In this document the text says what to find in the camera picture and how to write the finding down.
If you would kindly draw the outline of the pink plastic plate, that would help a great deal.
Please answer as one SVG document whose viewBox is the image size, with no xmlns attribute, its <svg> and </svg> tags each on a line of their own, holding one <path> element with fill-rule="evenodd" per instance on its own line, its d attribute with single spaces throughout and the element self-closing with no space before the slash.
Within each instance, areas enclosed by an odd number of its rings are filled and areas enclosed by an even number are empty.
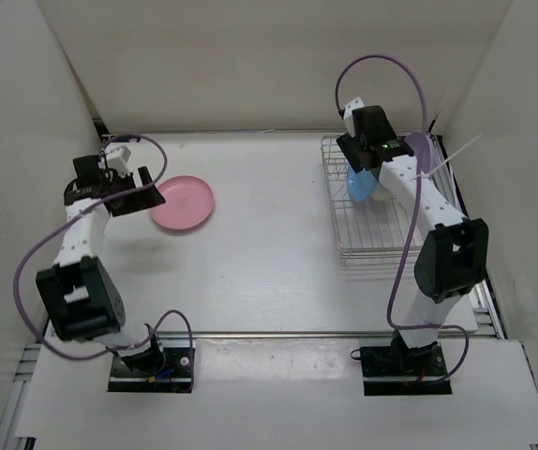
<svg viewBox="0 0 538 450">
<path fill-rule="evenodd" d="M 185 232 L 207 220 L 215 207 L 211 187 L 193 175 L 178 175 L 157 186 L 165 202 L 151 209 L 151 219 L 161 228 Z"/>
</svg>

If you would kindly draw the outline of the blue plastic plate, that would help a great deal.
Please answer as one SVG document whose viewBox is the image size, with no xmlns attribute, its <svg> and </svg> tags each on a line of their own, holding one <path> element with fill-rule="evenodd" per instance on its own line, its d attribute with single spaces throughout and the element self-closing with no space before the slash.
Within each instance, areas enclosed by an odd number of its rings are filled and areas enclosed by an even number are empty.
<svg viewBox="0 0 538 450">
<path fill-rule="evenodd" d="M 363 203 L 370 198 L 378 186 L 378 180 L 372 172 L 361 170 L 356 172 L 352 166 L 347 170 L 347 187 L 350 198 L 354 202 Z"/>
</svg>

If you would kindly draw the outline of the white plastic plate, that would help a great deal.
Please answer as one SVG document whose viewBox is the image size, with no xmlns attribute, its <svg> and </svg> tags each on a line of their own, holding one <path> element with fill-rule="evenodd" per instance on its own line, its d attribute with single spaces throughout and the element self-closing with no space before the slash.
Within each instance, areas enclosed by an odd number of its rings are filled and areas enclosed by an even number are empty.
<svg viewBox="0 0 538 450">
<path fill-rule="evenodd" d="M 378 183 L 373 193 L 371 194 L 371 198 L 376 202 L 385 202 L 392 200 L 395 197 L 395 195 L 385 186 L 383 186 L 381 183 Z"/>
</svg>

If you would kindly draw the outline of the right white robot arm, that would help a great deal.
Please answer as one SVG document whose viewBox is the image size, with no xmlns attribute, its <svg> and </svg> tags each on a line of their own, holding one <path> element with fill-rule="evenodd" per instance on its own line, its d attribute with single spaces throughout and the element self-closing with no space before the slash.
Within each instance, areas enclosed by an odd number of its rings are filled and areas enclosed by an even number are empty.
<svg viewBox="0 0 538 450">
<path fill-rule="evenodd" d="M 341 116 L 346 133 L 336 142 L 357 175 L 375 179 L 411 214 L 411 233 L 423 245 L 414 263 L 417 294 L 405 318 L 395 324 L 390 363 L 410 375 L 426 366 L 437 338 L 458 301 L 486 276 L 489 230 L 469 219 L 435 187 L 430 167 L 430 139 L 422 133 L 396 135 L 380 106 L 360 98 L 347 104 Z"/>
</svg>

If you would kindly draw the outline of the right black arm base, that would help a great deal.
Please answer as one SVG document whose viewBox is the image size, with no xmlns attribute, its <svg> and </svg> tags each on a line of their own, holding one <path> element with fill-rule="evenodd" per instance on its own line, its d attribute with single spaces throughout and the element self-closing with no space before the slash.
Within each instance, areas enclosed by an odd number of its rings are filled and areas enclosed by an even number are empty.
<svg viewBox="0 0 538 450">
<path fill-rule="evenodd" d="M 449 380 L 437 382 L 447 373 L 441 346 L 428 356 L 402 368 L 390 346 L 353 349 L 351 359 L 361 364 L 365 397 L 412 397 L 452 395 Z"/>
</svg>

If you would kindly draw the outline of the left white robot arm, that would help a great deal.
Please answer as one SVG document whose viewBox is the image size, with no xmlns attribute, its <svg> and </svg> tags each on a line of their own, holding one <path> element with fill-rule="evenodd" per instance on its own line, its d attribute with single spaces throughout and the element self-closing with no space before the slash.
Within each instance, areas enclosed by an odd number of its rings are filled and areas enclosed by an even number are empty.
<svg viewBox="0 0 538 450">
<path fill-rule="evenodd" d="M 111 218 L 162 205 L 150 187 L 146 167 L 133 172 L 129 151 L 115 148 L 106 157 L 77 157 L 76 177 L 64 191 L 68 230 L 52 267 L 37 273 L 36 284 L 55 334 L 63 341 L 94 341 L 118 355 L 130 370 L 159 373 L 166 353 L 147 324 L 127 324 L 125 306 L 101 259 Z"/>
</svg>

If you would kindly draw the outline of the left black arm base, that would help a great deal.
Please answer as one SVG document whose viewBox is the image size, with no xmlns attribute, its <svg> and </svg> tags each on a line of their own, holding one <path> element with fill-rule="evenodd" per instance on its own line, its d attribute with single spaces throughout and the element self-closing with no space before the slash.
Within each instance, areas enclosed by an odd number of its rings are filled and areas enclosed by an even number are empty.
<svg viewBox="0 0 538 450">
<path fill-rule="evenodd" d="M 159 340 L 153 347 L 162 352 L 128 365 L 115 355 L 109 371 L 107 391 L 111 393 L 191 394 L 195 343 L 175 344 Z"/>
</svg>

